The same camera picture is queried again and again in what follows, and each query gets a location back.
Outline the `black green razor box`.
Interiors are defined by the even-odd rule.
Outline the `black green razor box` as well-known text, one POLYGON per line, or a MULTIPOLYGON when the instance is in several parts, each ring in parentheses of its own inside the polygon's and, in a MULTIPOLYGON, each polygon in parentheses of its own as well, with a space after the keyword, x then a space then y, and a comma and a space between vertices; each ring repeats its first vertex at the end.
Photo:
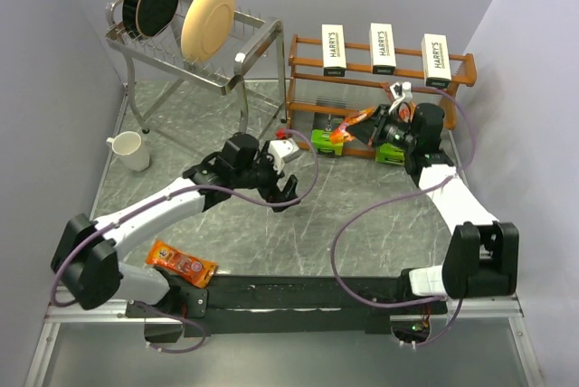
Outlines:
POLYGON ((375 161, 381 164, 404 165, 404 151, 396 146, 384 143, 376 149, 375 161))
POLYGON ((319 155, 342 156, 343 143, 332 143, 331 133, 338 128, 343 117, 325 113, 315 113, 312 123, 311 144, 319 155))

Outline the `white Harry's box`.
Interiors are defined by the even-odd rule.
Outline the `white Harry's box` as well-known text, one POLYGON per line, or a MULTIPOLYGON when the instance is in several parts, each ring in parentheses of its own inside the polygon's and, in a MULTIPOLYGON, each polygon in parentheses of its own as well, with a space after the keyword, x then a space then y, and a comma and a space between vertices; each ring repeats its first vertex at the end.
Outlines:
POLYGON ((451 66, 447 38, 426 33, 422 38, 422 67, 427 87, 445 90, 451 84, 451 66))
POLYGON ((346 47, 341 24, 322 25, 323 74, 343 78, 346 73, 346 47))
POLYGON ((369 42, 372 73, 393 75, 397 63, 392 26, 390 24, 370 23, 369 42))

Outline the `orange wooden shelf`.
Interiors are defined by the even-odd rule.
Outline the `orange wooden shelf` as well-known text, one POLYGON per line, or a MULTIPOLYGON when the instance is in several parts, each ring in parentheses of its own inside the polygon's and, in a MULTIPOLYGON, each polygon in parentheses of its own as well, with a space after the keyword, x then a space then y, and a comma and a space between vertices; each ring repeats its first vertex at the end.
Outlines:
POLYGON ((322 41, 319 38, 293 35, 288 49, 290 68, 286 95, 287 126, 299 124, 307 131, 316 128, 317 115, 345 117, 352 112, 387 103, 386 90, 397 81, 413 84, 415 103, 430 101, 443 108, 444 127, 453 130, 458 123, 458 110, 451 101, 436 92, 419 89, 424 85, 422 54, 419 50, 398 48, 394 75, 372 73, 367 43, 346 44, 346 74, 328 77, 323 74, 322 41))

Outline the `orange razor blister pack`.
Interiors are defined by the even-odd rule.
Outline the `orange razor blister pack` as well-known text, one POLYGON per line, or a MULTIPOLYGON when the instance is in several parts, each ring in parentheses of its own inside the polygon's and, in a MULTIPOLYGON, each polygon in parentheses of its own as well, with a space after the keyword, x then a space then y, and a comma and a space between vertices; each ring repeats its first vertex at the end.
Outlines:
POLYGON ((412 83, 396 82, 388 86, 385 92, 391 101, 387 113, 398 117, 403 122, 410 122, 413 114, 412 83))

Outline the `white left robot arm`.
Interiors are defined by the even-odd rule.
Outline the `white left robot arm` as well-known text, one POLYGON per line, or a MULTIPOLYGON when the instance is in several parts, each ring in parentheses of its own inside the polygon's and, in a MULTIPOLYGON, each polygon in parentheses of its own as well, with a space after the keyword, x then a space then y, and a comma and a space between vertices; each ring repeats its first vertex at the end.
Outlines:
POLYGON ((178 291, 156 270, 140 272, 125 265, 125 257, 165 228, 241 196, 244 189, 257 191, 261 197, 257 203, 274 212, 299 203, 295 175, 284 187, 278 186, 284 165, 298 152, 291 138, 260 143, 249 134, 236 133, 221 150, 148 198, 94 220, 84 213, 74 216, 52 257, 55 282, 63 284, 85 310, 122 296, 146 303, 160 316, 173 314, 180 303, 178 291))

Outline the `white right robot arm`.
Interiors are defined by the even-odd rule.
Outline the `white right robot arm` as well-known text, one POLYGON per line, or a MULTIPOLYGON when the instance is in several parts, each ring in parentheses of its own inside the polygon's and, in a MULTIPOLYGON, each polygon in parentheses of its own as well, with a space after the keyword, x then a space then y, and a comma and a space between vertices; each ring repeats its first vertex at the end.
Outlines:
POLYGON ((488 212, 460 179, 456 165, 441 148, 444 112, 424 103, 410 121, 386 105, 346 128, 372 148, 384 144, 403 151, 404 168, 431 199, 451 232, 442 264, 410 269, 395 292, 397 306, 416 313, 428 297, 453 299, 507 297, 517 287, 519 232, 488 212))

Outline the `chrome dish rack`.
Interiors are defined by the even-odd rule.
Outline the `chrome dish rack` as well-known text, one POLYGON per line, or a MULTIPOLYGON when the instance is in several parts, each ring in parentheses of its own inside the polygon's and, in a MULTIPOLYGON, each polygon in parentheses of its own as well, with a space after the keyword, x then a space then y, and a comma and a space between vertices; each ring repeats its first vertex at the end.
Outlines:
POLYGON ((262 18, 249 11, 237 9, 225 44, 210 60, 200 61, 186 58, 181 52, 185 14, 194 0, 179 0, 173 19, 157 35, 148 38, 131 33, 123 22, 116 18, 116 12, 122 9, 123 1, 116 0, 106 6, 105 16, 109 29, 105 34, 105 40, 109 47, 121 53, 125 60, 128 107, 142 133, 155 132, 186 149, 191 147, 185 140, 170 134, 153 119, 155 113, 184 83, 199 86, 218 96, 233 94, 240 112, 239 121, 233 125, 235 131, 245 132, 248 129, 251 98, 273 106, 273 114, 265 127, 255 134, 258 139, 263 138, 274 123, 287 122, 288 82, 281 19, 272 16, 262 18), (251 69, 263 56, 271 57, 276 63, 275 82, 278 92, 276 99, 251 90, 247 86, 251 69), (137 61, 175 79, 146 111, 138 108, 136 100, 137 61))

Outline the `white ceramic mug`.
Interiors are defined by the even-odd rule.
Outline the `white ceramic mug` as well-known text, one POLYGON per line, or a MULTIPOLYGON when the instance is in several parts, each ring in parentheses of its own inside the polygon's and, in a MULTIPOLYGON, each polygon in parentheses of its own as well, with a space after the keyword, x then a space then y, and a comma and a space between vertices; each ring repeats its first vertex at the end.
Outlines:
POLYGON ((128 169, 142 172, 149 168, 150 154, 138 132, 122 132, 115 137, 109 137, 106 144, 128 169))

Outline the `beige round plate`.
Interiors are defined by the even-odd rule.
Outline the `beige round plate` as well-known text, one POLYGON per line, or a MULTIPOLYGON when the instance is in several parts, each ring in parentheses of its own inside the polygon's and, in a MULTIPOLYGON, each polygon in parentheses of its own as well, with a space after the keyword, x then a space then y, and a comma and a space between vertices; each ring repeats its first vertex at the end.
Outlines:
POLYGON ((187 61, 208 61, 227 41, 234 0, 193 0, 182 27, 181 52, 187 61))

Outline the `black round plate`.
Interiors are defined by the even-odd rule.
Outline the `black round plate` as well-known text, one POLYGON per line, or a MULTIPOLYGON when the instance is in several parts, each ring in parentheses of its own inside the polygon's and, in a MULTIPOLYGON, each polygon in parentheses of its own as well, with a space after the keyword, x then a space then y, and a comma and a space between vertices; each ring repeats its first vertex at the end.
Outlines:
POLYGON ((139 40, 160 33, 173 20, 180 0, 123 0, 122 21, 127 34, 139 40))

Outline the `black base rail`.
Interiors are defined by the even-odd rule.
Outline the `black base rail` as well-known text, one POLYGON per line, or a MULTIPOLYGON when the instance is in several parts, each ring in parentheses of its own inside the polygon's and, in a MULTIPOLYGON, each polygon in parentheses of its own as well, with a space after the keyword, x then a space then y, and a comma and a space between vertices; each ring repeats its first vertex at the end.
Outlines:
POLYGON ((144 337, 167 345, 182 337, 251 333, 362 331, 389 334, 392 316, 444 315, 445 303, 419 304, 407 278, 346 277, 350 297, 333 277, 217 275, 205 288, 177 276, 154 314, 130 303, 144 337))

